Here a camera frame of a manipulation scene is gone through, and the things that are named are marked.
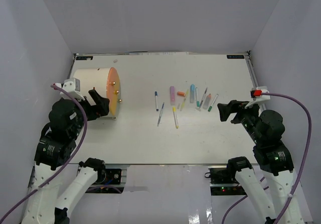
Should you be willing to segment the dark green cap marker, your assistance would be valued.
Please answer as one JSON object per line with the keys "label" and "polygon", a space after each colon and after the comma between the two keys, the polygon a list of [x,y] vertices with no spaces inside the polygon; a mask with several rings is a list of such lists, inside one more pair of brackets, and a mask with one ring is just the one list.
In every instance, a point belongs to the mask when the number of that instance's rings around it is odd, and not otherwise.
{"label": "dark green cap marker", "polygon": [[212,110],[212,108],[213,108],[213,106],[214,106],[214,104],[215,104],[218,96],[219,96],[218,94],[216,94],[216,95],[214,96],[213,101],[212,101],[211,105],[210,105],[209,108],[208,108],[208,112],[210,112],[210,111]]}

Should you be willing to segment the orange drawer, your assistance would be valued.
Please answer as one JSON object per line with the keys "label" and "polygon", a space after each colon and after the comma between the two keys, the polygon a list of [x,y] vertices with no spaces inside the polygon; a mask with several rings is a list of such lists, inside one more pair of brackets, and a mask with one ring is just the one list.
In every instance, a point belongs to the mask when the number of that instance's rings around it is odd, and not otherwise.
{"label": "orange drawer", "polygon": [[121,99],[121,85],[120,80],[109,80],[107,83],[106,95],[110,100],[110,105],[114,103],[118,103],[119,99]]}

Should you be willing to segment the green cap white marker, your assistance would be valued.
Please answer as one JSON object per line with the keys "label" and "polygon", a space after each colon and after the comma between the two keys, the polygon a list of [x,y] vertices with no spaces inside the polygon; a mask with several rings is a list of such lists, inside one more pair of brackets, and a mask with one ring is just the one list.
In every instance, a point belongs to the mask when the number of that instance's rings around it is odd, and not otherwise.
{"label": "green cap white marker", "polygon": [[200,107],[199,90],[198,90],[197,87],[195,88],[195,98],[196,98],[196,106],[197,106],[197,107]]}

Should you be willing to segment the yellow cap white marker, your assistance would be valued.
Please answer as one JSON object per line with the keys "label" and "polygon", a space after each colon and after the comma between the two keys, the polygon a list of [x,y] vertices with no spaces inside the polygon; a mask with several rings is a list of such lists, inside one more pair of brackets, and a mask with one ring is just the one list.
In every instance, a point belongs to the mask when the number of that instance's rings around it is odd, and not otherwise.
{"label": "yellow cap white marker", "polygon": [[177,118],[177,113],[176,113],[176,107],[173,106],[173,116],[174,116],[174,121],[175,121],[175,127],[176,129],[179,128],[179,123],[178,123],[178,118]]}

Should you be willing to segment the blue cap white marker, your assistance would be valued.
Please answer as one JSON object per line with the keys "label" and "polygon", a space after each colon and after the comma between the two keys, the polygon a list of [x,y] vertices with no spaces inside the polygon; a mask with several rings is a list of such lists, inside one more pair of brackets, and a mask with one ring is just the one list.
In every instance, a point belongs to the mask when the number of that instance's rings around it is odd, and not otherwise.
{"label": "blue cap white marker", "polygon": [[155,109],[156,109],[156,111],[159,111],[157,91],[154,92],[154,99],[155,99]]}

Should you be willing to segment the yellow bottom drawer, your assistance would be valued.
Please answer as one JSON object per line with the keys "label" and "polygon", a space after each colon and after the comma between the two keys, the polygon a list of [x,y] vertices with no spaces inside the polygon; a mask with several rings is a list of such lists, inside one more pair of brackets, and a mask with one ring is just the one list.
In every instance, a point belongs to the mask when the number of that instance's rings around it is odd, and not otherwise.
{"label": "yellow bottom drawer", "polygon": [[116,118],[118,116],[121,103],[121,98],[116,97],[110,100],[108,117]]}

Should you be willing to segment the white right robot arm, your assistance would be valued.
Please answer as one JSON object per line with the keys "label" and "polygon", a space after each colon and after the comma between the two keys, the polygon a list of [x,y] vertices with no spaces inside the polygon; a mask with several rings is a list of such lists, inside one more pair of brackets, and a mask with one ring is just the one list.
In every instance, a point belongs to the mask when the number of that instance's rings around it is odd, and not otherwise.
{"label": "white right robot arm", "polygon": [[294,165],[291,154],[282,142],[285,131],[282,116],[273,110],[259,111],[259,105],[232,100],[217,105],[220,120],[225,122],[235,114],[233,124],[241,124],[254,142],[253,153],[263,173],[270,193],[267,194],[256,179],[246,157],[228,160],[227,179],[240,183],[263,223],[303,223],[294,194]]}

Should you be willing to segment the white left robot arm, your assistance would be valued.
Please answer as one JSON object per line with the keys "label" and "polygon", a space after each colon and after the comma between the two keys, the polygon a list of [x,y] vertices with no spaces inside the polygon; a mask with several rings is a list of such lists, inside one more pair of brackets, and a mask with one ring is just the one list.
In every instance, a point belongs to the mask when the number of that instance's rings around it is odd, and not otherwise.
{"label": "white left robot arm", "polygon": [[77,203],[93,183],[105,180],[104,161],[88,158],[80,163],[80,172],[59,194],[63,183],[61,171],[84,141],[89,121],[109,114],[109,99],[92,89],[86,98],[60,98],[52,106],[49,123],[42,130],[35,153],[35,179],[28,198],[23,223],[69,223]]}

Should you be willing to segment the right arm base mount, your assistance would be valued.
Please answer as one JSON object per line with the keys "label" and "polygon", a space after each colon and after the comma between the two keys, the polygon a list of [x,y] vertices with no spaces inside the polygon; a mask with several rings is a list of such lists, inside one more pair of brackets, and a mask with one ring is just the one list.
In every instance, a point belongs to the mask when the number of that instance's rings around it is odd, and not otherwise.
{"label": "right arm base mount", "polygon": [[227,171],[227,168],[209,168],[204,177],[210,181],[212,196],[245,195],[243,187]]}

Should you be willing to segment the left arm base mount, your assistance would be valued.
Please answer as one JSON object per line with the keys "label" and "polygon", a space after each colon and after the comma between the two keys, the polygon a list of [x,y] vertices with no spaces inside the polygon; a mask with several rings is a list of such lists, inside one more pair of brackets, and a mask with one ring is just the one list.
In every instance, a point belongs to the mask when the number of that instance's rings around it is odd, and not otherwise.
{"label": "left arm base mount", "polygon": [[128,165],[105,165],[98,179],[86,191],[91,194],[122,194],[127,179]]}

